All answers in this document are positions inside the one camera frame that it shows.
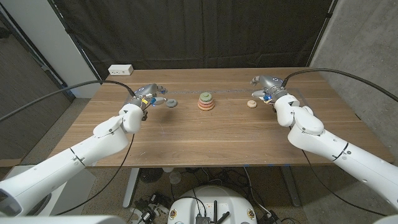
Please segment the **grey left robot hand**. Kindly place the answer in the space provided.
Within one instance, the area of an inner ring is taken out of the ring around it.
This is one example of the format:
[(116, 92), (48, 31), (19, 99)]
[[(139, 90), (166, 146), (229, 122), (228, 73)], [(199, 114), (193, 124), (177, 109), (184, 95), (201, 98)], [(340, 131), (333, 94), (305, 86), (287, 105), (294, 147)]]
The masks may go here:
[(158, 94), (166, 94), (167, 89), (155, 83), (141, 87), (134, 93), (132, 104), (137, 105), (142, 110), (145, 110), (149, 105), (161, 105), (167, 101), (166, 98), (158, 96)]

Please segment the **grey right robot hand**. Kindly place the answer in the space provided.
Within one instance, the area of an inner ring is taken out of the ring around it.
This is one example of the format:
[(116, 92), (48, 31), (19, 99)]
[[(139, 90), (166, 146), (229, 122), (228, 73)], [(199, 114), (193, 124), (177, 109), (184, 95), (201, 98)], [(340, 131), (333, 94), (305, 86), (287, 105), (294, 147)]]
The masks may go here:
[(262, 89), (252, 93), (253, 98), (259, 98), (265, 103), (275, 103), (280, 97), (288, 95), (287, 90), (282, 86), (283, 80), (277, 77), (271, 76), (256, 76), (250, 84), (256, 86), (257, 84), (262, 85)]

